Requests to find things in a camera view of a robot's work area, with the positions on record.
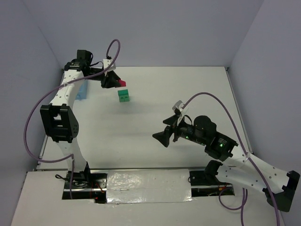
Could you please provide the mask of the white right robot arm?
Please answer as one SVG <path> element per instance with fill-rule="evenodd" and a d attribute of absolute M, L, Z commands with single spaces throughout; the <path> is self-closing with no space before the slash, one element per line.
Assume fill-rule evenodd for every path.
<path fill-rule="evenodd" d="M 153 134 L 164 147 L 184 138 L 204 146 L 206 156 L 210 158 L 203 175 L 190 175 L 193 184 L 202 181 L 206 185 L 228 183 L 245 189 L 264 193 L 268 204 L 277 205 L 282 212 L 289 212 L 300 174 L 294 170 L 286 172 L 278 169 L 251 153 L 245 153 L 235 140 L 217 131 L 217 126 L 207 116 L 195 118 L 192 124 L 178 121 L 176 115 L 165 119 L 164 131 Z"/>

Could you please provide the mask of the green arched hospital block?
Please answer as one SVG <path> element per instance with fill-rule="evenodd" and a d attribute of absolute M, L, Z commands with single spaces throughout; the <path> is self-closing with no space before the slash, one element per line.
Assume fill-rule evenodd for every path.
<path fill-rule="evenodd" d="M 119 95 L 119 101 L 122 102 L 129 102 L 130 98 L 128 94 L 124 94 L 124 95 Z"/>

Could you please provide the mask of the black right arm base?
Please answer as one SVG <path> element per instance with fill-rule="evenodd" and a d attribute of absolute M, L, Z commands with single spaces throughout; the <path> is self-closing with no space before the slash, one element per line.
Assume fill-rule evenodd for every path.
<path fill-rule="evenodd" d="M 229 183 L 210 182 L 206 179 L 204 170 L 190 170 L 188 182 L 191 186 L 192 197 L 219 196 L 221 191 L 226 189 L 222 195 L 234 195 L 233 185 Z"/>

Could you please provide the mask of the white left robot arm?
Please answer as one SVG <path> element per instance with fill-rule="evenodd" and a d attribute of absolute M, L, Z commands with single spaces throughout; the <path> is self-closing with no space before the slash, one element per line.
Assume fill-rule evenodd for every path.
<path fill-rule="evenodd" d="M 77 141 L 79 123 L 72 111 L 84 79 L 94 75 L 93 79 L 100 81 L 105 89 L 121 87 L 121 79 L 114 72 L 116 66 L 109 55 L 101 69 L 93 67 L 92 59 L 91 52 L 78 50 L 76 59 L 64 66 L 62 87 L 48 105 L 40 107 L 46 135 L 57 144 L 64 157 L 70 157 L 67 161 L 70 181 L 88 182 L 91 178 L 90 167 Z"/>

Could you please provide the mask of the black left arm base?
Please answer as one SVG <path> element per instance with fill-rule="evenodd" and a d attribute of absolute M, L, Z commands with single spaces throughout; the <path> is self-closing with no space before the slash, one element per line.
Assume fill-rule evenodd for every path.
<path fill-rule="evenodd" d="M 107 174 L 92 172 L 88 167 L 79 173 L 74 172 L 71 188 L 99 188 L 101 191 L 107 187 Z"/>

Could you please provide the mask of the green rectangular wooden block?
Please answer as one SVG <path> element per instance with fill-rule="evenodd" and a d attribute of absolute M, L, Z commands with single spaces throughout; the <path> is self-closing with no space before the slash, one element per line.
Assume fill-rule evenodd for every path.
<path fill-rule="evenodd" d="M 128 96 L 128 90 L 127 89 L 118 90 L 118 95 L 119 96 L 124 96 L 124 95 Z"/>

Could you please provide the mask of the red triangular wooden block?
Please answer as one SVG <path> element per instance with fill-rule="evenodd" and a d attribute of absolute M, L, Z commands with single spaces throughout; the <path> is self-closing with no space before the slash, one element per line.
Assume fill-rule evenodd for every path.
<path fill-rule="evenodd" d="M 118 83 L 120 84 L 120 87 L 126 87 L 126 82 L 123 80 L 118 80 Z"/>

